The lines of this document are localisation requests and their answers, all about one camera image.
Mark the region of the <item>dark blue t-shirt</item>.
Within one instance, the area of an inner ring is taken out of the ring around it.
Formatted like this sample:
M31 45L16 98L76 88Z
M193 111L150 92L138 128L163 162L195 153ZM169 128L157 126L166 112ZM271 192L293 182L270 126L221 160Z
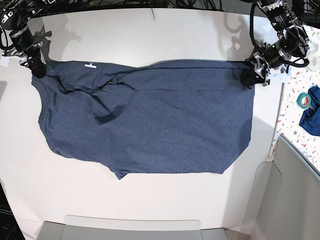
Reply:
M222 174L251 140L254 90L239 61L145 67L54 61L33 77L49 148L127 174Z

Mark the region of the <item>terrazzo patterned side surface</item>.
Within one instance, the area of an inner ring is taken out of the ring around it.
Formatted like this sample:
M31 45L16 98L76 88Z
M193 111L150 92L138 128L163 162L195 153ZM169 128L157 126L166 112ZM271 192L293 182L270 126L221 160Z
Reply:
M309 64L305 68L291 67L279 74L281 81L273 140L268 160L273 160L278 138L285 136L306 159L320 168L320 30L304 26L309 37Z

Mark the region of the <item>green tape roll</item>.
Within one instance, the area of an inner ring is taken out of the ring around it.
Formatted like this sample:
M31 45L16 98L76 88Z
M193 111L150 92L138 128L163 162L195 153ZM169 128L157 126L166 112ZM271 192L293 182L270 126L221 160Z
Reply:
M311 96L306 92L302 92L299 94L296 103L300 108L307 109L311 104Z

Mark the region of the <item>clear tape roll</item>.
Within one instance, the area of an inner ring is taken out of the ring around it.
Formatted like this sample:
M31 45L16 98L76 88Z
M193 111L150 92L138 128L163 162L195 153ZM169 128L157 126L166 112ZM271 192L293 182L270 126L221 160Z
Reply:
M320 70L320 46L317 43L310 43L309 50L307 52L307 59L309 60L309 64L307 66L309 71L317 72Z

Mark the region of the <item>blue cloth on side surface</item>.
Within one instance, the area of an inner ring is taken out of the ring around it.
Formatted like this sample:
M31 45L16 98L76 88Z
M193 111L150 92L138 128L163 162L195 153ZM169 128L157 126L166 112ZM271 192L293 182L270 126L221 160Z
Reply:
M310 135L320 136L320 88L315 85L308 90L310 105L300 119L299 125Z

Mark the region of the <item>grey chair right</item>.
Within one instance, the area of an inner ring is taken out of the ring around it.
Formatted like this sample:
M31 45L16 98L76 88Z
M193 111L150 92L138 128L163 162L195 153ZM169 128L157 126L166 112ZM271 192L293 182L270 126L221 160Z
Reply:
M320 238L320 172L284 136L258 167L242 226L252 240Z

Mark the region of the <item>grey chair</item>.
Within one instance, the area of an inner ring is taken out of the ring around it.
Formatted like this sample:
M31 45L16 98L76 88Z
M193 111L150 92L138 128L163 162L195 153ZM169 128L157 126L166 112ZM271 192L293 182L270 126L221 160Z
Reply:
M226 240L223 228L201 229L199 220L124 220L66 215L45 221L38 240Z
M284 136L258 167L242 226L252 240L320 238L320 172Z

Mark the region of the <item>grey chair bottom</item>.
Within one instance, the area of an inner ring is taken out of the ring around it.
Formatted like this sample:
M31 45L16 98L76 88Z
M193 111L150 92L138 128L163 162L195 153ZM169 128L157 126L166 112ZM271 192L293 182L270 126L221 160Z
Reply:
M201 229L199 220L124 220L66 215L45 221L38 240L226 240L223 228Z

